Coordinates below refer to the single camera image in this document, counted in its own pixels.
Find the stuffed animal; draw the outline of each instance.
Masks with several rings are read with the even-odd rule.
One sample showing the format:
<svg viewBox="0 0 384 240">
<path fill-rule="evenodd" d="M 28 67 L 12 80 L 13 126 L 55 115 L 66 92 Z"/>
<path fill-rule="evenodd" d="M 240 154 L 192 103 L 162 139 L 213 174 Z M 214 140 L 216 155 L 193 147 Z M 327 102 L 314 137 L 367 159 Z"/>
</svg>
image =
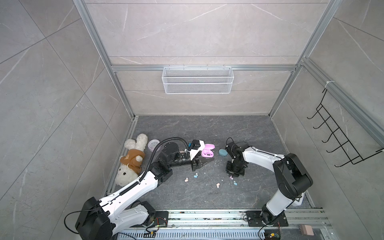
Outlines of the stuffed animal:
<svg viewBox="0 0 384 240">
<path fill-rule="evenodd" d="M 141 164 L 145 157 L 144 149 L 147 145 L 148 137 L 145 134 L 139 134 L 136 141 L 128 139 L 124 147 L 128 148 L 127 156 L 120 158 L 121 166 L 115 178 L 119 186 L 125 186 L 134 181 L 141 172 Z"/>
</svg>

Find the brown plush clothing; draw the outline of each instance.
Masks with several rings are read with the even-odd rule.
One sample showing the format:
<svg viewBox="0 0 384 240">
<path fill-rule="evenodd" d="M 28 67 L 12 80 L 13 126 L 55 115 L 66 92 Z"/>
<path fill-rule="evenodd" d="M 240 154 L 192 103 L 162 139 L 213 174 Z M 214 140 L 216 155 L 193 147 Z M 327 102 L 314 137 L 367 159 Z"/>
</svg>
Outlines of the brown plush clothing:
<svg viewBox="0 0 384 240">
<path fill-rule="evenodd" d="M 143 159 L 145 157 L 145 153 L 143 151 L 137 149 L 131 149 L 127 152 L 127 156 L 121 157 L 120 162 L 122 164 L 128 165 L 130 169 L 132 169 L 135 173 L 139 174 L 141 172 L 141 162 L 136 161 L 136 156 L 141 156 Z"/>
</svg>

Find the wire mesh basket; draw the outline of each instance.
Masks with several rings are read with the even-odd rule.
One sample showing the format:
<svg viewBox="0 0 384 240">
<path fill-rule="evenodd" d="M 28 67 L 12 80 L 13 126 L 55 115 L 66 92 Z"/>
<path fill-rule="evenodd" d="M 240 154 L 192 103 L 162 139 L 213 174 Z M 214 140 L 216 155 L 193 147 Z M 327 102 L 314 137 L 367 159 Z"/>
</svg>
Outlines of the wire mesh basket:
<svg viewBox="0 0 384 240">
<path fill-rule="evenodd" d="M 169 66 L 162 80 L 166 94 L 230 93 L 233 71 L 225 66 Z"/>
</svg>

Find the black corrugated cable sleeve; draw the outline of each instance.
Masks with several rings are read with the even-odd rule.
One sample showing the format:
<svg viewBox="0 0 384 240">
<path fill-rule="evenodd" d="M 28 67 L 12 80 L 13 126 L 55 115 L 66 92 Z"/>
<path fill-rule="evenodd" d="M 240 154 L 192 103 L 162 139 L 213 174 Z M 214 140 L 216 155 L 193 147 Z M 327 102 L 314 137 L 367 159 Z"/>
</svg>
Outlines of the black corrugated cable sleeve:
<svg viewBox="0 0 384 240">
<path fill-rule="evenodd" d="M 180 137 L 170 137 L 170 138 L 167 138 L 167 139 L 162 140 L 162 141 L 159 142 L 159 143 L 156 145 L 156 147 L 153 149 L 153 152 L 152 152 L 151 157 L 150 157 L 150 159 L 149 159 L 148 165 L 147 165 L 147 167 L 146 167 L 146 169 L 145 169 L 143 175 L 140 177 L 139 181 L 138 181 L 138 182 L 135 182 L 134 184 L 132 184 L 131 186 L 129 186 L 127 189 L 125 189 L 124 191 L 120 192 L 120 194 L 119 194 L 120 196 L 123 195 L 124 193 L 128 192 L 129 190 L 131 190 L 131 189 L 134 188 L 135 186 L 137 186 L 137 185 L 144 179 L 144 177 L 145 177 L 145 175 L 147 174 L 147 172 L 148 172 L 148 170 L 149 170 L 149 167 L 150 167 L 150 165 L 151 165 L 151 163 L 152 163 L 152 160 L 153 160 L 153 158 L 155 157 L 155 154 L 156 154 L 157 149 L 158 149 L 161 145 L 163 145 L 164 143 L 169 142 L 169 141 L 172 141 L 172 140 L 179 140 L 179 141 L 181 141 L 181 142 L 184 143 L 186 149 L 188 150 L 188 152 L 187 152 L 186 155 L 185 155 L 185 158 L 188 159 L 187 157 L 189 157 L 189 151 L 190 151 L 190 149 L 192 148 L 192 145 L 190 144 L 190 145 L 188 146 L 188 143 L 187 143 L 183 138 L 180 138 Z"/>
</svg>

